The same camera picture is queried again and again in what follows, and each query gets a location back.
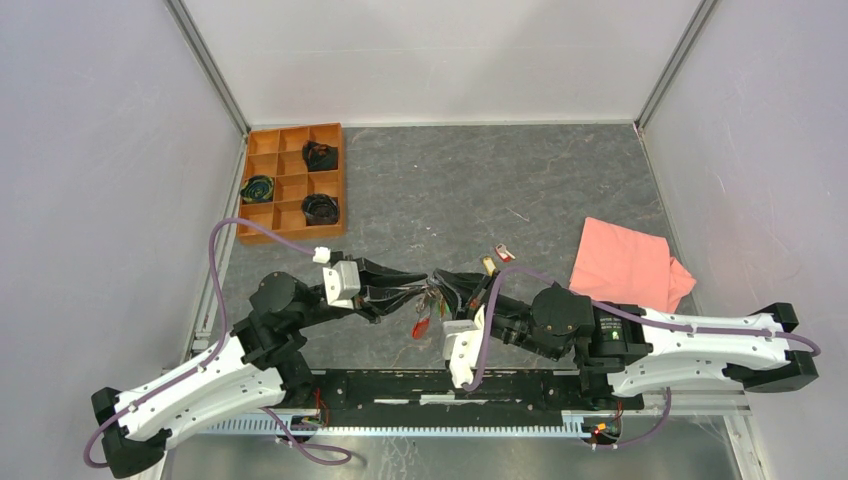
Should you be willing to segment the steel key holder red handle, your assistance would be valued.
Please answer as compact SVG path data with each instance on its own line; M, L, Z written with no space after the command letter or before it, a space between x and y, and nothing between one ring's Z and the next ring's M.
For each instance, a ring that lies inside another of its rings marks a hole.
M461 296L456 289L443 282L429 280L415 306L418 318L412 327L411 337L420 340L436 322L455 320L460 306Z

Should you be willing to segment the red key tag with ring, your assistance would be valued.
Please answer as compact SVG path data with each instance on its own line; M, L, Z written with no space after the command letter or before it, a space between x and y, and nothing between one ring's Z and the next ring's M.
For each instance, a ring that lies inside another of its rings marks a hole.
M516 257L509 251L509 249L503 243L497 244L494 247L494 251L502 262L509 263L516 259Z

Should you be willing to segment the yellow key tag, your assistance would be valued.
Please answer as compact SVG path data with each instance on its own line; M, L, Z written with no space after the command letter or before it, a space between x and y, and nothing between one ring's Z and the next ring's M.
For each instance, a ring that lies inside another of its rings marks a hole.
M492 276L496 272L497 265L495 263L495 260L492 257L485 256L485 257L482 258L481 262L483 264L483 267L484 267L486 273L489 276Z

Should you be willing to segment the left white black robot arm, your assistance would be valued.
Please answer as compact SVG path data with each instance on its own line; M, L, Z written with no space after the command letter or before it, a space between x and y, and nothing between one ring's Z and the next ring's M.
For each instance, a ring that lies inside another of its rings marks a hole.
M301 353L303 330L358 315L371 323L423 293L426 274L333 255L322 280L308 285L281 271L266 275L250 297L250 313L205 352L134 389L103 388L92 406L104 461L116 479L159 463L198 431L246 411L312 401L316 378Z

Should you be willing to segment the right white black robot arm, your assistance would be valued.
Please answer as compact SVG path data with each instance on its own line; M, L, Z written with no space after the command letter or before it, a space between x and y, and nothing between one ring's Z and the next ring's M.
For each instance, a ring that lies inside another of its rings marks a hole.
M744 317L702 317L593 300L548 280L531 303L500 293L503 273L436 270L427 281L450 315L443 357L457 388L477 389L493 341L551 361L568 358L591 408L614 398L692 383L738 383L748 392L802 389L819 376L819 349L792 349L798 319L788 303Z

